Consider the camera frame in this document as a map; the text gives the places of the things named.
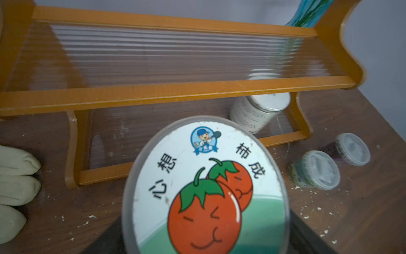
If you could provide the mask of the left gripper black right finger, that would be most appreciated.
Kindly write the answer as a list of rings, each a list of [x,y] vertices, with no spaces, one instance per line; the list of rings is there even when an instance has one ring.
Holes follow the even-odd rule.
[[[288,254],[337,254],[291,209]]]

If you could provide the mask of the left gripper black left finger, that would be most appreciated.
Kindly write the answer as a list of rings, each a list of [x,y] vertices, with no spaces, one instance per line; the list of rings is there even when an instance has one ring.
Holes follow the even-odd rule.
[[[109,228],[104,231],[81,254],[126,254],[122,234],[122,218],[118,217]]]

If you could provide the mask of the green seed plastic jar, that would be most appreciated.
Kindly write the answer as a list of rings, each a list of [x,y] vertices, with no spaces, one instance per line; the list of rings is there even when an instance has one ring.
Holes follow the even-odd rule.
[[[325,152],[311,150],[288,167],[293,183],[302,188],[329,191],[340,183],[340,172],[334,160]]]

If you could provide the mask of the dark seed plastic jar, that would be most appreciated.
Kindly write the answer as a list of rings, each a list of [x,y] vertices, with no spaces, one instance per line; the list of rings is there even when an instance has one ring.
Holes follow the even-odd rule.
[[[371,160],[371,153],[365,142],[353,133],[339,134],[336,139],[319,148],[328,154],[337,166],[361,167]]]

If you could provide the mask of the tomato lid round tin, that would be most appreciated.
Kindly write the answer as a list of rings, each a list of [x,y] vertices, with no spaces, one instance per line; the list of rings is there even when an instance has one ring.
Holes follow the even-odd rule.
[[[124,189],[129,254],[284,254],[289,223],[275,160],[221,117],[162,129],[137,156]]]

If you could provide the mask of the white tin can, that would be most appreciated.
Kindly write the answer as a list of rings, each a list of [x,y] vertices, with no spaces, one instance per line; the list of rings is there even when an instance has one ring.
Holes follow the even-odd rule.
[[[257,134],[290,102],[290,93],[241,96],[231,107],[229,118],[249,133]]]

